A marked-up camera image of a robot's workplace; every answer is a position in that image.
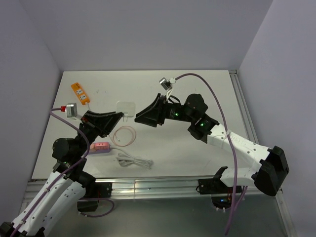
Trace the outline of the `orange power strip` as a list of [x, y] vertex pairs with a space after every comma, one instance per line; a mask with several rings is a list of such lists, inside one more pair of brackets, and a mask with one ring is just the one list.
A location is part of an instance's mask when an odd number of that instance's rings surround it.
[[82, 105], [90, 103], [90, 99], [80, 83], [76, 82], [72, 84], [71, 88]]

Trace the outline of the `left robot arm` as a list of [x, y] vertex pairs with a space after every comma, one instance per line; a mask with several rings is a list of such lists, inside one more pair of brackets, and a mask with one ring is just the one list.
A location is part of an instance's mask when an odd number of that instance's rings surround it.
[[74, 138], [59, 138], [53, 143], [52, 156], [57, 160], [45, 184], [31, 203], [13, 221], [0, 226], [2, 237], [46, 237], [59, 219], [83, 197], [96, 192], [95, 177], [84, 172], [90, 145], [97, 137], [108, 136], [123, 113], [87, 111]]

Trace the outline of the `pink plug adapter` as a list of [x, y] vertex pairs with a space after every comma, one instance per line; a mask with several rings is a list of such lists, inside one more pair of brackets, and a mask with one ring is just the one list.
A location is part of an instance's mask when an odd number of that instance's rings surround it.
[[96, 151], [104, 151], [110, 149], [110, 144], [108, 142], [98, 142], [94, 143], [94, 149]]

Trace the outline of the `purple power strip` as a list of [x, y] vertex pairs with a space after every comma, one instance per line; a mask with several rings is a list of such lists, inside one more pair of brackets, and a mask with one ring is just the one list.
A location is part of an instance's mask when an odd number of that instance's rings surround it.
[[110, 148], [107, 148], [107, 149], [100, 149], [100, 150], [97, 150], [95, 148], [93, 149], [90, 149], [89, 150], [89, 155], [96, 155], [96, 154], [106, 154], [106, 153], [109, 153], [111, 151]]

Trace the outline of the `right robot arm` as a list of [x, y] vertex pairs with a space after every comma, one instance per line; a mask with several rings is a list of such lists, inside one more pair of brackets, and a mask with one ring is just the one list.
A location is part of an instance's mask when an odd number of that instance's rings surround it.
[[189, 122], [188, 131], [195, 139], [227, 152], [234, 148], [237, 157], [249, 165], [238, 169], [223, 166], [212, 178], [199, 179], [200, 194], [223, 194], [232, 191], [233, 186], [240, 193], [243, 186], [251, 186], [275, 196], [289, 173], [284, 150], [261, 146], [227, 132], [206, 114], [207, 109], [200, 94], [190, 94], [184, 104], [169, 103], [164, 95], [158, 94], [151, 105], [136, 114], [134, 121], [151, 127], [163, 125], [166, 119]]

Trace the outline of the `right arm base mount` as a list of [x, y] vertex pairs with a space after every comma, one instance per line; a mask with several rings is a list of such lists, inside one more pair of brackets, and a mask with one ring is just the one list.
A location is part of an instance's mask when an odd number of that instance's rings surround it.
[[211, 195], [212, 204], [218, 209], [227, 209], [232, 205], [233, 188], [222, 181], [209, 178], [198, 179], [196, 191], [200, 195]]

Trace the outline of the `small white plug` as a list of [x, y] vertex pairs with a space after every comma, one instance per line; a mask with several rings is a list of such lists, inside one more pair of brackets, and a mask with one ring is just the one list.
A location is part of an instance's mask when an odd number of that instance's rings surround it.
[[128, 101], [117, 101], [116, 112], [123, 113], [122, 120], [128, 121], [129, 118], [134, 117], [136, 114], [136, 104]]

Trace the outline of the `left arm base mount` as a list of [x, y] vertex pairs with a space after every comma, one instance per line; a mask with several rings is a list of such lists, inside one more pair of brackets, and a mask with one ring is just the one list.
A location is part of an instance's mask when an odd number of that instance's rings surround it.
[[112, 193], [111, 182], [96, 182], [87, 187], [86, 194], [77, 202], [77, 210], [81, 213], [96, 212], [102, 204], [109, 204], [110, 210], [114, 208], [110, 200]]

